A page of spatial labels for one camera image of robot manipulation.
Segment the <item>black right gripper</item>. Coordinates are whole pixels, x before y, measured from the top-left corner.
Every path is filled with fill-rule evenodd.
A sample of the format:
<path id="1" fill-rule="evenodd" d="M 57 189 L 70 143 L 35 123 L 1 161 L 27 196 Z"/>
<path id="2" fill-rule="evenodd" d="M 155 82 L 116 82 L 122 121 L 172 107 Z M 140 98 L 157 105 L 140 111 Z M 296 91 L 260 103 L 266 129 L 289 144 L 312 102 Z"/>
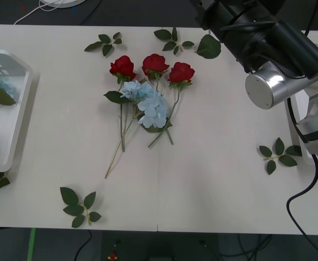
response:
<path id="1" fill-rule="evenodd" d="M 210 29 L 213 32 L 219 32 L 221 20 L 218 14 L 221 4 L 224 1 L 201 0 L 197 1 L 195 8 L 197 11 L 196 21 L 203 30 Z"/>

